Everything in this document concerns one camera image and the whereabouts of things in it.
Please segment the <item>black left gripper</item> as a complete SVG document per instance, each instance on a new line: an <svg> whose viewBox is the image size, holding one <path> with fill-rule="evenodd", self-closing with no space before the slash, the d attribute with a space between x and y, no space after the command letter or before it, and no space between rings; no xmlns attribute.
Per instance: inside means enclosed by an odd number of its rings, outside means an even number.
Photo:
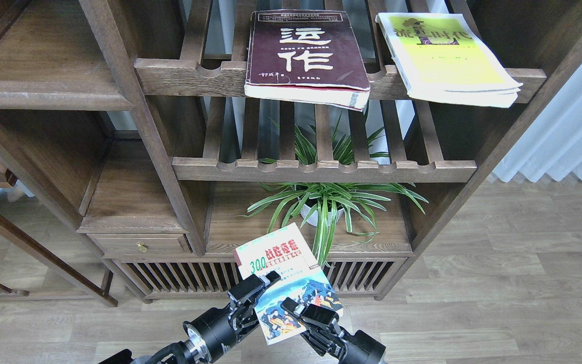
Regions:
<svg viewBox="0 0 582 364"><path fill-rule="evenodd" d="M229 305L210 308L195 320L184 321L188 335L185 347L195 362L216 362L256 329L259 321L252 307L280 280L276 271L264 276L252 274L228 290Z"/></svg>

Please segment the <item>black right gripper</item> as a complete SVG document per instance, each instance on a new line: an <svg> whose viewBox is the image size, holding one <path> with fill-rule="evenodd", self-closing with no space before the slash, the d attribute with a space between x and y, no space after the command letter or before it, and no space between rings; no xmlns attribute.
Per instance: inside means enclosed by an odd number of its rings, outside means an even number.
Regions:
<svg viewBox="0 0 582 364"><path fill-rule="evenodd" d="M386 346L362 330L354 335L334 325L340 316L337 311L314 304L298 304L287 297L281 308L308 329L301 337L320 356L329 354L339 363L386 363Z"/></svg>

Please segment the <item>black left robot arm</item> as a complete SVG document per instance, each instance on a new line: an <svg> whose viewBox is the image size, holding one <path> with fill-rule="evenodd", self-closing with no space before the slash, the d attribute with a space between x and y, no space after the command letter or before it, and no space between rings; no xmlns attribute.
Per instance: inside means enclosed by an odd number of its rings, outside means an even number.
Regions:
<svg viewBox="0 0 582 364"><path fill-rule="evenodd" d="M281 277L276 271L265 276L250 275L228 290L229 303L224 308L210 308L196 320L183 322L189 337L171 343L154 355L136 359L124 349L104 363L213 363L246 338L259 324L255 306L269 286Z"/></svg>

